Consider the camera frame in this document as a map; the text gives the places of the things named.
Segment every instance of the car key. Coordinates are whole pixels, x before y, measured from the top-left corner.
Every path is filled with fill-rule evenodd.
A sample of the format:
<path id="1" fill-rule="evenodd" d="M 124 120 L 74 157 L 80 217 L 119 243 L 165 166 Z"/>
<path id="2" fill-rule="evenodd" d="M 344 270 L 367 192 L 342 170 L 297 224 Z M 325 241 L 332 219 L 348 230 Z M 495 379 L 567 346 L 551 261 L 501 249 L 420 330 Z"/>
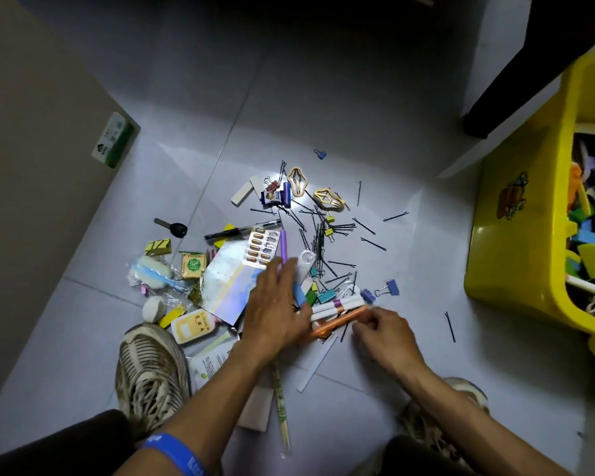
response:
<path id="1" fill-rule="evenodd" d="M 161 220 L 161 219 L 154 219 L 154 223 L 159 224 L 160 226 L 163 226 L 163 227 L 169 229 L 170 233 L 172 235 L 174 235 L 175 237 L 178 237 L 179 239 L 182 239 L 183 237 L 185 237 L 185 234 L 187 233 L 187 225 L 183 225 L 178 222 L 174 222 L 173 224 L 170 224 L 170 223 L 167 223 L 166 221 Z"/>

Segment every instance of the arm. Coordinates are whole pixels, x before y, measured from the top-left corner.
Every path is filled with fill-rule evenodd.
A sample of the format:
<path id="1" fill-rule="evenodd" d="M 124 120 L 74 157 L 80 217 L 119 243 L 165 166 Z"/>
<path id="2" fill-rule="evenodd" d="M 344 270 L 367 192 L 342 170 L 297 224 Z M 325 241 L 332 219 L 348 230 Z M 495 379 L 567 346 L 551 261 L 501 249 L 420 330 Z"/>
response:
<path id="1" fill-rule="evenodd" d="M 423 360 L 408 322 L 396 312 L 375 307 L 356 321 L 353 332 L 482 473 L 570 474 L 432 372 Z"/>
<path id="2" fill-rule="evenodd" d="M 218 465 L 262 370 L 310 328 L 308 304 L 300 313 L 293 312 L 296 262 L 291 259 L 278 273 L 280 259 L 275 258 L 258 276 L 249 296 L 242 340 L 214 377 L 158 431 L 191 449 L 208 475 Z M 140 449 L 115 474 L 179 475 L 180 471 L 159 451 Z"/>

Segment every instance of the yellow plastic container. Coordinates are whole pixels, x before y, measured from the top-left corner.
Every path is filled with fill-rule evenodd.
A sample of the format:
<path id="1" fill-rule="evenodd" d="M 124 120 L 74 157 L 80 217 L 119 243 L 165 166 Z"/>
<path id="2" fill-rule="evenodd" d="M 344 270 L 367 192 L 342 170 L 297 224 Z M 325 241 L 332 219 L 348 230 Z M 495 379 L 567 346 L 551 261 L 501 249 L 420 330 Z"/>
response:
<path id="1" fill-rule="evenodd" d="M 595 317 L 571 302 L 564 283 L 577 123 L 595 124 L 595 54 L 568 68 L 558 93 L 484 159 L 465 291 L 584 331 L 595 354 Z"/>

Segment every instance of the green logo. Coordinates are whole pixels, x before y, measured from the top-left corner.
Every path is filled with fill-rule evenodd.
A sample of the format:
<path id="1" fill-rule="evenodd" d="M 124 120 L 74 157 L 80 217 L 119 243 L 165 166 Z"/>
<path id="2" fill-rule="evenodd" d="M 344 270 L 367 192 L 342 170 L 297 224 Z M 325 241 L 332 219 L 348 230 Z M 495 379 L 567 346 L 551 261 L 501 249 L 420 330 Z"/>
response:
<path id="1" fill-rule="evenodd" d="M 200 269 L 200 261 L 198 259 L 190 259 L 187 263 L 187 268 L 196 272 L 198 269 Z"/>

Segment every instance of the pant leg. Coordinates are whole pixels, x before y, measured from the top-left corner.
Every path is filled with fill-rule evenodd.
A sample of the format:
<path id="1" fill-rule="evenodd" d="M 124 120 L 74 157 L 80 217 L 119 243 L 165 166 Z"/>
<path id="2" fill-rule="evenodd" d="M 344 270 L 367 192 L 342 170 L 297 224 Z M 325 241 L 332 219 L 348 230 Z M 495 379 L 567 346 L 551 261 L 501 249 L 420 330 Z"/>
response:
<path id="1" fill-rule="evenodd" d="M 474 473 L 450 461 L 411 437 L 392 438 L 383 454 L 379 476 L 472 476 Z"/>
<path id="2" fill-rule="evenodd" d="M 0 455 L 0 475 L 81 473 L 108 476 L 135 451 L 131 425 L 111 409 Z"/>

